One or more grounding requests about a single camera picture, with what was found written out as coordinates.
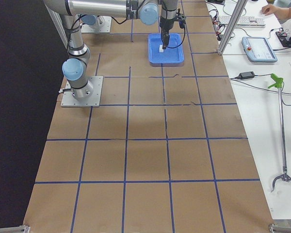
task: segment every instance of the white keyboard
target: white keyboard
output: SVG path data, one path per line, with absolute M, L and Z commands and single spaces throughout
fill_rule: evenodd
M 227 25 L 231 16 L 219 16 L 218 20 L 221 24 Z M 251 16 L 241 16 L 236 24 L 238 27 L 247 27 L 247 28 L 265 28 L 264 18 L 257 18 Z

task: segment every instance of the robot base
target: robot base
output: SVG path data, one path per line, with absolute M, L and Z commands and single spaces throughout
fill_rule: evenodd
M 82 25 L 82 29 L 81 29 L 82 34 L 110 33 L 112 18 L 109 16 L 104 16 L 104 18 L 105 18 L 105 23 L 101 27 L 98 27 L 96 29 L 91 28 L 90 26 L 86 24 Z
M 94 89 L 92 94 L 89 97 L 76 99 L 71 91 L 65 91 L 63 100 L 62 100 L 62 107 L 99 107 L 100 105 L 100 97 L 101 97 L 101 90 L 102 90 L 102 82 L 103 76 L 92 76 L 88 77 L 88 81 L 92 83 Z M 66 87 L 70 89 L 70 84 L 67 82 Z

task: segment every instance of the black panel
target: black panel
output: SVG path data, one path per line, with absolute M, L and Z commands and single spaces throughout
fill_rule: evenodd
M 0 228 L 23 224 L 66 59 L 41 0 L 0 0 Z

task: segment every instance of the human hand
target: human hand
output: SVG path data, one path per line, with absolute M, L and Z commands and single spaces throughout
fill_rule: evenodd
M 271 14 L 274 14 L 277 10 L 278 10 L 279 7 L 277 6 L 274 6 L 272 4 L 268 4 L 266 6 L 263 6 L 261 11 L 263 14 L 265 14 L 265 16 L 269 16 Z

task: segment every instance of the person's arm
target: person's arm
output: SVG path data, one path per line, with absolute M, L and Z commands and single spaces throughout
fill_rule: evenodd
M 291 18 L 291 7 L 281 8 L 272 4 L 268 4 L 262 7 L 262 13 L 266 16 L 275 14 L 278 19 L 289 19 Z

